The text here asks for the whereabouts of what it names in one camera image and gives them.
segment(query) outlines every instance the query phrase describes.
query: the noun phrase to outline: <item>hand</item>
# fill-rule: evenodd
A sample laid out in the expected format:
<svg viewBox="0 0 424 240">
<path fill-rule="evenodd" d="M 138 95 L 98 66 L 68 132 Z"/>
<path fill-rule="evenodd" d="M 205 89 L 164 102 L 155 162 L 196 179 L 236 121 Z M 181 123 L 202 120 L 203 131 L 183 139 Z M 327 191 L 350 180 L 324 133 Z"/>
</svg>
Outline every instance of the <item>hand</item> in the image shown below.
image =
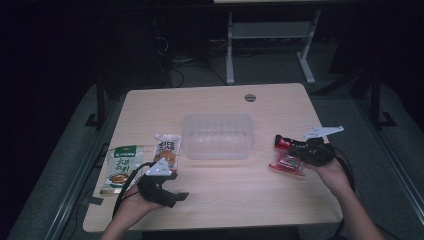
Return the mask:
<svg viewBox="0 0 424 240">
<path fill-rule="evenodd" d="M 337 159 L 333 159 L 330 163 L 321 167 L 307 163 L 304 163 L 303 166 L 316 172 L 334 196 L 337 197 L 341 192 L 351 190 L 349 180 Z"/>
<path fill-rule="evenodd" d="M 149 212 L 163 207 L 145 200 L 139 193 L 137 183 L 124 196 L 118 211 L 107 226 L 101 239 L 121 239 L 125 232 Z"/>
</svg>

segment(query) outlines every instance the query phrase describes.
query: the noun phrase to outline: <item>snack package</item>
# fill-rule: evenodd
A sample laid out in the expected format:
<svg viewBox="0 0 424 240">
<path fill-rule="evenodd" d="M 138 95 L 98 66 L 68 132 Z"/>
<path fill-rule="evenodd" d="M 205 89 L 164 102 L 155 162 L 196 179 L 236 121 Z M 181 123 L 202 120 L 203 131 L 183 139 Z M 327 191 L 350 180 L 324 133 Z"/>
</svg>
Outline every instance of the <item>snack package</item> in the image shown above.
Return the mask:
<svg viewBox="0 0 424 240">
<path fill-rule="evenodd" d="M 105 159 L 108 164 L 107 177 L 100 193 L 120 193 L 132 171 L 143 163 L 144 156 L 144 146 L 131 145 L 109 150 Z M 140 173 L 137 173 L 131 185 L 139 176 Z"/>
<path fill-rule="evenodd" d="M 165 158 L 169 169 L 173 173 L 177 173 L 181 136 L 167 134 L 158 136 L 157 139 L 159 143 L 156 145 L 153 161 L 157 162 L 160 159 Z"/>
<path fill-rule="evenodd" d="M 275 159 L 269 166 L 280 171 L 304 176 L 300 159 L 288 154 L 288 149 L 292 144 L 292 142 L 285 141 L 283 137 L 277 135 L 275 138 Z"/>
</svg>

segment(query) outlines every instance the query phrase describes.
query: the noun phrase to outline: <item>metal stand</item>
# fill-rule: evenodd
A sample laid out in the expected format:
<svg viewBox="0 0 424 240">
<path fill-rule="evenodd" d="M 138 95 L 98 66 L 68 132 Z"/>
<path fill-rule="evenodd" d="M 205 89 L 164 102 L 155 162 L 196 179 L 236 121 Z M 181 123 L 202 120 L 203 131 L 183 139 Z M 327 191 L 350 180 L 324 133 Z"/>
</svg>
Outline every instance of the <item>metal stand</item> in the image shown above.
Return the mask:
<svg viewBox="0 0 424 240">
<path fill-rule="evenodd" d="M 97 121 L 96 114 L 90 114 L 85 123 L 85 126 L 96 126 L 96 130 L 100 130 L 105 121 L 105 94 L 103 88 L 103 82 L 101 76 L 97 79 L 96 83 L 96 94 L 97 94 Z"/>
<path fill-rule="evenodd" d="M 232 12 L 230 12 L 228 15 L 228 46 L 226 58 L 227 84 L 233 85 L 235 83 L 232 59 L 233 39 L 254 38 L 305 38 L 305 46 L 301 52 L 297 53 L 297 57 L 306 81 L 309 84 L 314 84 L 315 79 L 309 68 L 306 57 L 312 44 L 320 14 L 321 10 L 315 10 L 312 21 L 303 22 L 234 23 Z"/>
<path fill-rule="evenodd" d="M 371 59 L 365 66 L 360 67 L 358 70 L 353 73 L 335 81 L 334 83 L 310 93 L 311 95 L 325 95 L 332 90 L 342 86 L 343 84 L 348 83 L 349 81 L 355 80 L 356 83 L 352 87 L 350 94 L 352 97 L 360 99 L 363 98 L 367 91 L 371 88 L 371 103 L 370 103 L 370 119 L 371 122 L 377 129 L 382 127 L 392 127 L 397 126 L 396 122 L 393 120 L 392 116 L 388 112 L 382 112 L 385 121 L 380 121 L 380 89 L 381 89 L 381 80 L 380 80 L 380 60 Z"/>
</svg>

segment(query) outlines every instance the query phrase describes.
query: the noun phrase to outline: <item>wire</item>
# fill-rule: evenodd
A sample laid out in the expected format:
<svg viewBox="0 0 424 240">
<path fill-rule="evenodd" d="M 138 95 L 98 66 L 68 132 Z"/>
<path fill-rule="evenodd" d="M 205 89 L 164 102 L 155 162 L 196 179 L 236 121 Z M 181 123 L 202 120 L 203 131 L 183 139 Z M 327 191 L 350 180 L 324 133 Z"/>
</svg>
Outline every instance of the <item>wire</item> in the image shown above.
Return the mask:
<svg viewBox="0 0 424 240">
<path fill-rule="evenodd" d="M 124 198 L 122 198 L 122 201 L 124 201 L 125 199 L 127 199 L 127 198 L 129 198 L 129 197 L 131 197 L 131 196 L 133 196 L 133 195 L 135 195 L 135 194 L 137 194 L 137 193 L 139 193 L 140 191 L 137 191 L 137 192 L 135 192 L 135 193 L 131 193 L 130 195 L 128 195 L 128 196 L 125 196 Z"/>
<path fill-rule="evenodd" d="M 206 66 L 202 66 L 202 65 L 189 65 L 189 66 L 184 66 L 183 65 L 183 66 L 178 66 L 177 68 L 183 68 L 183 67 L 198 67 L 198 68 L 207 69 L 207 70 L 213 72 L 221 80 L 221 82 L 224 84 L 224 86 L 228 86 L 228 84 L 226 83 L 226 81 L 215 70 L 211 69 L 210 67 L 206 67 Z"/>
<path fill-rule="evenodd" d="M 251 58 L 257 55 L 262 54 L 264 51 L 261 51 L 259 47 L 250 43 L 249 41 L 238 41 L 233 43 L 233 56 L 238 58 Z"/>
<path fill-rule="evenodd" d="M 160 55 L 163 56 L 169 49 L 169 43 L 166 40 L 166 38 L 163 38 L 163 37 L 156 37 L 156 40 L 160 40 L 160 41 L 165 42 L 165 49 L 162 52 L 158 52 Z"/>
<path fill-rule="evenodd" d="M 349 180 L 349 184 L 352 188 L 352 190 L 355 192 L 356 191 L 356 186 L 355 186 L 355 178 L 354 178 L 354 174 L 353 174 L 353 170 L 352 170 L 352 166 L 350 165 L 346 155 L 338 148 L 333 147 L 334 150 L 336 150 L 338 153 L 340 153 L 340 155 L 342 155 L 342 157 L 336 157 L 337 161 L 340 163 L 340 165 L 342 165 L 343 170 L 346 173 L 346 176 Z M 384 231 L 385 233 L 387 233 L 388 235 L 392 236 L 393 238 L 397 239 L 397 240 L 401 240 L 399 237 L 397 237 L 396 235 L 394 235 L 393 233 L 389 232 L 387 229 L 385 229 L 384 227 L 380 226 L 379 224 L 374 223 L 378 228 L 380 228 L 382 231 Z M 345 226 L 345 222 L 344 219 L 342 218 L 342 220 L 339 223 L 339 226 L 336 229 L 336 232 L 334 234 L 334 237 L 340 236 L 341 231 L 343 230 Z"/>
<path fill-rule="evenodd" d="M 84 200 L 84 199 L 87 197 L 88 193 L 89 193 L 89 192 L 91 192 L 91 191 L 93 191 L 94 189 L 95 189 L 95 188 L 90 188 L 90 189 L 88 189 L 88 190 L 85 192 L 84 197 L 82 198 L 82 200 Z M 78 204 L 77 209 L 76 209 L 76 211 L 75 211 L 75 228 L 74 228 L 74 230 L 72 231 L 72 233 L 71 233 L 71 235 L 69 236 L 69 238 L 68 238 L 68 239 L 72 239 L 72 237 L 75 235 L 75 232 L 77 231 L 77 228 L 78 228 L 78 214 L 79 214 L 79 210 L 80 210 L 81 205 L 82 205 L 82 201 Z"/>
<path fill-rule="evenodd" d="M 102 159 L 102 158 L 104 158 L 105 156 L 106 156 L 106 154 L 107 154 L 107 146 L 109 146 L 109 143 L 104 143 L 103 145 L 102 145 L 102 147 L 101 147 L 101 149 L 100 149 L 100 151 L 99 151 L 99 153 L 97 154 L 97 157 L 96 157 L 96 159 L 94 160 L 94 163 L 93 163 L 93 165 L 91 166 L 91 169 L 90 169 L 90 172 L 87 174 L 87 176 L 85 177 L 85 179 L 84 179 L 84 183 L 83 183 L 83 186 L 85 186 L 85 184 L 87 183 L 87 180 L 88 180 L 88 178 L 90 177 L 90 175 L 92 174 L 92 172 L 93 172 L 93 170 L 94 170 L 94 168 L 96 168 L 96 166 L 97 166 L 97 164 L 99 163 L 99 161 Z M 87 190 L 87 192 L 84 194 L 84 197 L 82 198 L 83 200 L 87 197 L 87 194 L 91 191 L 91 190 L 94 190 L 95 188 L 90 188 L 89 190 Z M 80 190 L 80 192 L 78 193 L 78 197 L 77 197 L 77 200 L 79 200 L 79 198 L 80 198 L 80 196 L 81 196 L 81 193 L 82 193 L 82 191 L 83 191 L 83 189 L 81 189 Z M 72 232 L 72 234 L 69 236 L 69 238 L 68 239 L 71 239 L 72 238 L 72 236 L 75 234 L 75 232 L 76 232 L 76 230 L 77 230 L 77 225 L 78 225 L 78 212 L 79 212 L 79 209 L 80 209 L 80 206 L 81 206 L 81 202 L 78 204 L 78 206 L 77 206 L 77 208 L 76 208 L 76 213 L 75 213 L 75 229 L 74 229 L 74 231 Z"/>
<path fill-rule="evenodd" d="M 103 46 L 103 44 L 101 44 L 99 41 L 95 41 L 95 43 L 97 44 L 97 46 L 99 46 L 105 53 L 107 53 L 113 60 L 115 60 L 116 63 L 119 63 L 119 65 L 121 65 L 123 68 L 125 68 L 129 73 L 143 78 L 141 77 L 139 74 L 137 74 L 133 69 L 131 69 L 129 66 L 127 66 L 125 63 L 123 63 L 121 60 L 119 60 L 117 57 L 115 57 L 105 46 Z"/>
<path fill-rule="evenodd" d="M 174 71 L 174 72 L 178 73 L 181 76 L 181 82 L 175 88 L 181 87 L 183 85 L 183 83 L 184 83 L 184 80 L 185 80 L 184 74 L 182 72 L 178 71 L 177 69 L 169 69 L 169 71 Z M 169 87 L 170 88 L 174 88 L 174 85 L 172 84 L 172 79 L 171 78 L 169 78 Z"/>
<path fill-rule="evenodd" d="M 172 60 L 172 63 L 174 64 L 186 64 L 192 61 L 195 61 L 195 58 L 186 58 L 186 59 L 182 59 L 182 60 Z"/>
<path fill-rule="evenodd" d="M 130 186 L 132 180 L 135 178 L 135 175 L 137 175 L 138 171 L 142 169 L 143 167 L 149 166 L 152 167 L 155 164 L 155 162 L 147 162 L 141 164 L 138 168 L 132 171 L 131 175 L 128 177 L 127 181 L 125 182 L 124 186 L 121 189 L 121 192 L 118 195 L 118 198 L 116 199 L 115 207 L 113 208 L 112 218 L 115 216 L 116 212 L 119 209 L 119 206 L 121 205 L 122 201 L 125 199 L 124 195 L 127 191 L 128 187 Z"/>
<path fill-rule="evenodd" d="M 225 51 L 227 47 L 227 40 L 225 39 L 217 39 L 217 40 L 210 40 L 210 48 L 212 48 L 209 52 L 210 56 L 214 56 L 217 53 L 220 53 L 222 51 Z"/>
</svg>

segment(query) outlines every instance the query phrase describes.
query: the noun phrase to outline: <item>floor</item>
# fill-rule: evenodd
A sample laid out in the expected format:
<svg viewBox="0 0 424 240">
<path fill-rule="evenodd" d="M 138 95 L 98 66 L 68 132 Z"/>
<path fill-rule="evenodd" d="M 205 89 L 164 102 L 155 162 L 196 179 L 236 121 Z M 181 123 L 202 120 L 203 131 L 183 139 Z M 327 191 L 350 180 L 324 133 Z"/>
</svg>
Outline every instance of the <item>floor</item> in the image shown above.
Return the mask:
<svg viewBox="0 0 424 240">
<path fill-rule="evenodd" d="M 258 48 L 261 51 L 251 56 L 243 52 L 236 54 L 235 84 L 296 82 L 312 93 L 342 77 L 328 73 L 337 43 L 314 43 L 308 61 L 317 83 L 307 84 L 296 58 L 300 46 L 301 43 L 282 42 L 279 47 Z M 171 71 L 170 74 L 173 86 L 220 86 L 225 82 L 224 54 L 213 55 L 207 62 L 189 61 L 175 69 L 178 72 Z M 353 83 L 349 82 L 324 96 L 310 94 L 312 104 L 323 126 L 345 128 L 342 133 L 329 136 L 329 140 L 352 165 L 357 195 L 387 239 L 423 239 L 424 221 L 420 212 L 423 206 L 420 194 L 424 193 L 421 175 L 424 169 L 423 132 L 403 109 L 396 93 L 385 85 L 381 87 L 381 112 L 389 112 L 397 126 L 377 130 L 368 117 L 369 95 L 360 100 L 352 98 L 349 91 Z M 95 86 L 87 91 L 9 239 L 99 238 L 101 233 L 85 232 L 82 223 L 103 161 L 101 153 L 107 149 L 124 100 L 125 95 L 120 99 L 106 100 L 106 121 L 102 128 L 96 129 L 85 126 L 90 114 L 96 113 Z M 330 238 L 337 226 L 318 224 L 254 229 L 262 235 L 252 238 L 246 236 L 252 229 L 224 231 L 219 232 L 220 235 L 216 231 L 175 233 L 172 237 L 180 239 L 179 234 L 186 234 L 184 239 L 189 239 L 187 234 L 191 234 L 192 239 L 216 236 L 215 239 L 300 237 L 314 240 Z M 158 239 L 157 234 L 128 232 L 125 239 Z M 345 230 L 342 234 L 348 237 Z"/>
</svg>

